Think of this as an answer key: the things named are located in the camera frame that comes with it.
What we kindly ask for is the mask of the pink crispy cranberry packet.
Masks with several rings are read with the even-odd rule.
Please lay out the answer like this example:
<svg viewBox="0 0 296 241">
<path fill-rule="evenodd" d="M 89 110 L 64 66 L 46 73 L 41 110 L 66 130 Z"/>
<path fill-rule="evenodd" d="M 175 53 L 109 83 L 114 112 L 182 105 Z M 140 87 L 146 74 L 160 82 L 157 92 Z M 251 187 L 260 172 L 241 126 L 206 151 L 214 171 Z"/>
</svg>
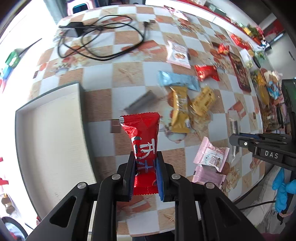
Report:
<svg viewBox="0 0 296 241">
<path fill-rule="evenodd" d="M 203 137 L 193 163 L 214 167 L 218 172 L 221 172 L 229 150 L 228 147 L 215 147 L 207 137 Z"/>
</svg>

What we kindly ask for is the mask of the red snack packet white characters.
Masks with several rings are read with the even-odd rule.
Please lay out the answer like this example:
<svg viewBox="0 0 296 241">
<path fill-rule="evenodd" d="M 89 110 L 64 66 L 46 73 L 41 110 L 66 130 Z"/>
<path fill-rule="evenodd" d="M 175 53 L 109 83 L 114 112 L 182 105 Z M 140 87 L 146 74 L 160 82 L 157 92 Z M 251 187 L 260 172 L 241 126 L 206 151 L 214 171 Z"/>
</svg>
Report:
<svg viewBox="0 0 296 241">
<path fill-rule="evenodd" d="M 158 193 L 156 159 L 160 115 L 157 112 L 122 115 L 119 123 L 128 134 L 137 168 L 134 195 Z"/>
</svg>

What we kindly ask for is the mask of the yellow snack packet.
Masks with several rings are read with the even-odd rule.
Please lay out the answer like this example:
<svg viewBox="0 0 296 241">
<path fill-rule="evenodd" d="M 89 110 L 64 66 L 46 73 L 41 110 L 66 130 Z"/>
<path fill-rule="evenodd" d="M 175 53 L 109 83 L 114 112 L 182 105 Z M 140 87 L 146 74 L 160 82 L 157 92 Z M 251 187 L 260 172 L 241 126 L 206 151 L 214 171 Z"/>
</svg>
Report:
<svg viewBox="0 0 296 241">
<path fill-rule="evenodd" d="M 171 86 L 170 89 L 173 94 L 171 131 L 174 133 L 189 133 L 191 121 L 188 110 L 187 87 Z"/>
</svg>

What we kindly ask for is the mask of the small red candy packet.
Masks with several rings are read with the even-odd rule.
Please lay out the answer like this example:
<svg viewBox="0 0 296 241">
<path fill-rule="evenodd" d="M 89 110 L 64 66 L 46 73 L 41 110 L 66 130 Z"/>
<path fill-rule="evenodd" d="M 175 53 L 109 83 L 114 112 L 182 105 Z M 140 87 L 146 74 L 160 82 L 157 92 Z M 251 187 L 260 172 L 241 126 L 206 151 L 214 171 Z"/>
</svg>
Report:
<svg viewBox="0 0 296 241">
<path fill-rule="evenodd" d="M 195 65 L 196 75 L 199 81 L 204 81 L 207 78 L 220 81 L 217 68 L 213 65 Z"/>
</svg>

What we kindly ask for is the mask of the light blue snack bar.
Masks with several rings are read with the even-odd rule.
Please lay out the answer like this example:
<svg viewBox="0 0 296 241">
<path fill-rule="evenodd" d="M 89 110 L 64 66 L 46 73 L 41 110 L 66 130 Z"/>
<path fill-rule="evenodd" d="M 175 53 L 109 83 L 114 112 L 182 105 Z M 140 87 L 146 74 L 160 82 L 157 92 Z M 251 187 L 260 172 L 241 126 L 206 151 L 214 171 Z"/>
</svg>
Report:
<svg viewBox="0 0 296 241">
<path fill-rule="evenodd" d="M 180 86 L 199 92 L 201 90 L 196 76 L 159 71 L 160 86 Z"/>
</svg>

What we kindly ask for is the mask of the yellow cracker packet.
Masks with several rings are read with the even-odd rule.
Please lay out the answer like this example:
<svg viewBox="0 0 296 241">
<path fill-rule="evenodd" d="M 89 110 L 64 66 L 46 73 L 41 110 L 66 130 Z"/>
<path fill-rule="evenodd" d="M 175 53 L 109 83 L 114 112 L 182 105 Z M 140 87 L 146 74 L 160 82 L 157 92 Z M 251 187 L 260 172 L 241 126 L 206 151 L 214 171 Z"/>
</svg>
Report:
<svg viewBox="0 0 296 241">
<path fill-rule="evenodd" d="M 198 116 L 204 116 L 216 101 L 213 89 L 204 87 L 199 95 L 192 101 L 191 108 Z"/>
</svg>

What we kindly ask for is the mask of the clear packet dark snack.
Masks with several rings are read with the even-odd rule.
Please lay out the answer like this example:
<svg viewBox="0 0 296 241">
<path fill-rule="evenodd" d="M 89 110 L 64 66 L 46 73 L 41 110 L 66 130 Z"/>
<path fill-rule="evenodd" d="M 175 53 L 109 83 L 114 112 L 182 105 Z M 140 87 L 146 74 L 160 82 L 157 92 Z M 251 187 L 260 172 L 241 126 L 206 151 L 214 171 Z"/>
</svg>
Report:
<svg viewBox="0 0 296 241">
<path fill-rule="evenodd" d="M 149 90 L 145 94 L 137 98 L 135 101 L 133 101 L 131 104 L 129 104 L 123 110 L 126 114 L 143 113 L 144 110 L 156 100 L 157 96 L 151 90 Z"/>
</svg>

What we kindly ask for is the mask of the pile of assorted snacks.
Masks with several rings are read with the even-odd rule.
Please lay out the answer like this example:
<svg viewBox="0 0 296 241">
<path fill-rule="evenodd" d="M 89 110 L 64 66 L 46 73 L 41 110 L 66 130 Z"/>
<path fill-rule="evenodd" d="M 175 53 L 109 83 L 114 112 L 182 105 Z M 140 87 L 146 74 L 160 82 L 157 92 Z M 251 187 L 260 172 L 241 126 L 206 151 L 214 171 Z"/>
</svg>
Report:
<svg viewBox="0 0 296 241">
<path fill-rule="evenodd" d="M 264 68 L 251 73 L 264 132 L 284 128 L 287 112 L 281 91 L 281 74 Z"/>
</svg>

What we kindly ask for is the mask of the dark red chocolate box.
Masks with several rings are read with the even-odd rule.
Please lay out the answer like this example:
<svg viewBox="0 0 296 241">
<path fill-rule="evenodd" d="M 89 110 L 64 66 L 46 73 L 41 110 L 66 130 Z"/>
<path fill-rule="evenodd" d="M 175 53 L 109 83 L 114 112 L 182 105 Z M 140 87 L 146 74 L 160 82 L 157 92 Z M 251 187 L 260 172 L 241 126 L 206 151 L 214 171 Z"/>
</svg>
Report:
<svg viewBox="0 0 296 241">
<path fill-rule="evenodd" d="M 251 92 L 250 82 L 241 59 L 237 55 L 231 52 L 228 53 L 228 57 L 233 66 L 234 73 L 236 75 L 240 89 L 242 91 L 250 93 Z"/>
</svg>

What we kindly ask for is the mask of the white shallow box dark rim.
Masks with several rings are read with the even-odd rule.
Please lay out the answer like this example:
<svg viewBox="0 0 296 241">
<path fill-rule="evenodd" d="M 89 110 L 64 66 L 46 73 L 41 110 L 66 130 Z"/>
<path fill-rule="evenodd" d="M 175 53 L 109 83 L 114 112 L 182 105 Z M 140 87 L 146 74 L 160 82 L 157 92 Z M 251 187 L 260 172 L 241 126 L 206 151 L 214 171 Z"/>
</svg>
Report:
<svg viewBox="0 0 296 241">
<path fill-rule="evenodd" d="M 78 81 L 47 91 L 15 114 L 18 165 L 29 199 L 44 218 L 78 183 L 96 183 Z"/>
</svg>

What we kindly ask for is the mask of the red orange candy wrapper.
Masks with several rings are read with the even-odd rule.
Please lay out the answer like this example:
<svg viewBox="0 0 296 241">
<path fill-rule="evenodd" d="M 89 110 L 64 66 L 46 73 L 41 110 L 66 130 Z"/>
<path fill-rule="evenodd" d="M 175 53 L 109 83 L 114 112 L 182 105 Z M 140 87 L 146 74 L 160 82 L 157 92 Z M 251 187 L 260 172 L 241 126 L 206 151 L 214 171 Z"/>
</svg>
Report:
<svg viewBox="0 0 296 241">
<path fill-rule="evenodd" d="M 229 45 L 224 45 L 224 44 L 220 44 L 218 47 L 217 52 L 221 55 L 228 55 L 229 54 L 229 50 L 230 50 L 230 46 Z"/>
</svg>

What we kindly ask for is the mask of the pink cookie packet on table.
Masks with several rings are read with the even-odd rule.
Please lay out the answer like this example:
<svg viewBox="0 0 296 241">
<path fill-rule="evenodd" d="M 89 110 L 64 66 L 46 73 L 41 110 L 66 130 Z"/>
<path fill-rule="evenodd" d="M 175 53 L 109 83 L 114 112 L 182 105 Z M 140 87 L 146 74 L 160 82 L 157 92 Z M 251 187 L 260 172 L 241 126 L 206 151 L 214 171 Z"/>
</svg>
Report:
<svg viewBox="0 0 296 241">
<path fill-rule="evenodd" d="M 166 61 L 168 63 L 182 66 L 188 69 L 191 68 L 189 57 L 188 57 L 188 49 L 186 47 L 180 44 L 177 44 L 175 42 L 168 41 L 166 50 L 167 50 Z"/>
</svg>

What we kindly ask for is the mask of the black power adapter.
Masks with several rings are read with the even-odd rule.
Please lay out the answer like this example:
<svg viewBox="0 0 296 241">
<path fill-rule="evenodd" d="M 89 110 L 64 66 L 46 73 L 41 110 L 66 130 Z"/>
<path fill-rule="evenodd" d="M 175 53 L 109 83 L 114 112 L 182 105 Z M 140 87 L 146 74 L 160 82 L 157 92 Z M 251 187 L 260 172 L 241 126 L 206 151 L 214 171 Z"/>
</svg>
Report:
<svg viewBox="0 0 296 241">
<path fill-rule="evenodd" d="M 67 37 L 78 38 L 84 33 L 84 24 L 82 22 L 70 22 L 65 30 Z"/>
</svg>

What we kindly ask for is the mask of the green basin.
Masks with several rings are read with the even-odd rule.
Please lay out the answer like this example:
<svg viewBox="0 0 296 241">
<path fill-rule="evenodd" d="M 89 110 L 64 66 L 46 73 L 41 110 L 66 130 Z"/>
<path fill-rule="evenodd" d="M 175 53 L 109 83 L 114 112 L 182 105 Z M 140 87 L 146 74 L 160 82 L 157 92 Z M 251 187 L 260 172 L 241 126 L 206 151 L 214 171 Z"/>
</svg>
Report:
<svg viewBox="0 0 296 241">
<path fill-rule="evenodd" d="M 11 68 L 15 68 L 18 63 L 20 62 L 20 54 L 18 51 L 14 50 L 12 51 L 9 56 L 7 57 L 5 63 L 10 66 Z"/>
</svg>

